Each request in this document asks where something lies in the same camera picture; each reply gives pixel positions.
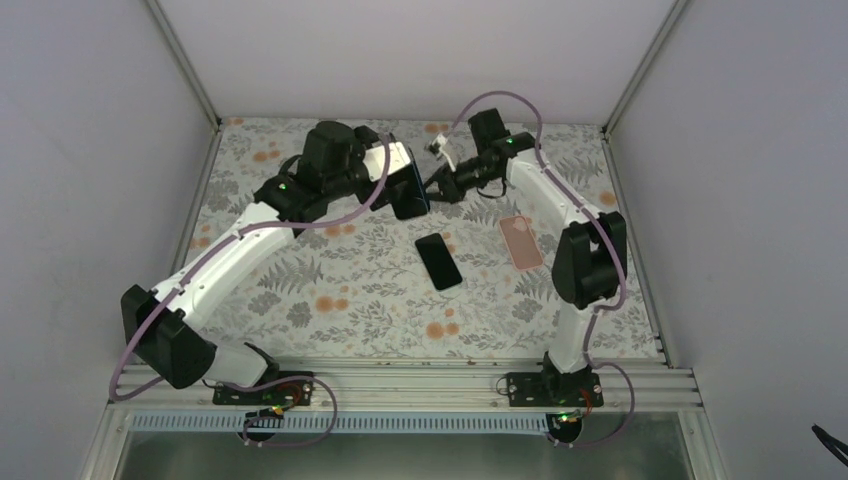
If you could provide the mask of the black phone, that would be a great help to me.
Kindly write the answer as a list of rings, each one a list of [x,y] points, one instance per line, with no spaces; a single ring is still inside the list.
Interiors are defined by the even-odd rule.
[[[399,172],[392,175],[396,180],[390,192],[390,205],[397,220],[405,221],[422,217],[430,212],[430,202],[415,158]]]

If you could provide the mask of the black phone case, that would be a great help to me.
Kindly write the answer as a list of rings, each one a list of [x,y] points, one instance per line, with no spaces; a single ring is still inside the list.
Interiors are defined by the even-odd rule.
[[[396,146],[397,152],[391,154],[392,173],[385,192],[395,217],[411,220],[429,212],[429,201],[414,155],[404,145],[396,143]]]

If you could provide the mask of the pink phone case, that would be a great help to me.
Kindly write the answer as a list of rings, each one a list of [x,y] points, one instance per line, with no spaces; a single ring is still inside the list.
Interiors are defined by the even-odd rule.
[[[514,268],[527,271],[543,265],[544,257],[539,249],[530,220],[517,215],[502,218],[498,222],[507,252]]]

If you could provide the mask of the dark green smartphone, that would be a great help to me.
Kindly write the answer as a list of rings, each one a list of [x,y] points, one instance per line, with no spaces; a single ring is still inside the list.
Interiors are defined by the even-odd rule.
[[[462,283],[463,277],[439,233],[433,233],[414,242],[436,291],[444,291]]]

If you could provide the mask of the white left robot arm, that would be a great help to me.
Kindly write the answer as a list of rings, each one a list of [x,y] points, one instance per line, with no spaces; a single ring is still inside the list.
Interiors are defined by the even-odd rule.
[[[219,345],[200,332],[222,300],[275,252],[307,230],[351,222],[398,201],[420,176],[408,147],[367,126],[320,121],[301,153],[253,194],[233,224],[194,260],[120,299],[127,347],[175,389],[202,380],[233,384],[255,405],[278,391],[275,361],[250,344]]]

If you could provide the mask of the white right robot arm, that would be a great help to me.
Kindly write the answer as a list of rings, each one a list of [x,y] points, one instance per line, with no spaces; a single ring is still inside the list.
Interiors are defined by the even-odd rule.
[[[468,160],[454,160],[445,134],[428,144],[428,151],[444,162],[427,181],[438,188],[429,197],[457,203],[468,190],[499,180],[560,228],[551,280],[563,306],[543,358],[541,391],[549,404],[565,407],[596,367],[589,343],[601,312],[617,309],[626,297],[626,221],[577,194],[548,163],[539,134],[511,133],[495,109],[473,115],[468,125],[477,148]]]

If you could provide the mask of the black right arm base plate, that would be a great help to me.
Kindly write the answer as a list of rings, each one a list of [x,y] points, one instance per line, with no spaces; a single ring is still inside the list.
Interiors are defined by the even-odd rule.
[[[511,407],[580,408],[605,404],[600,377],[591,370],[569,374],[511,372],[506,381]]]

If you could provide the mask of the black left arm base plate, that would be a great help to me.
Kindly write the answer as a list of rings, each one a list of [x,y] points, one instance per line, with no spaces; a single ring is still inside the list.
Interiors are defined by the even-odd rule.
[[[282,406],[285,408],[293,406],[309,406],[314,388],[311,371],[283,371],[278,374],[279,378],[296,377],[274,386],[264,388],[255,392],[244,392],[217,384],[213,387],[212,403],[214,405],[236,405],[236,406]]]

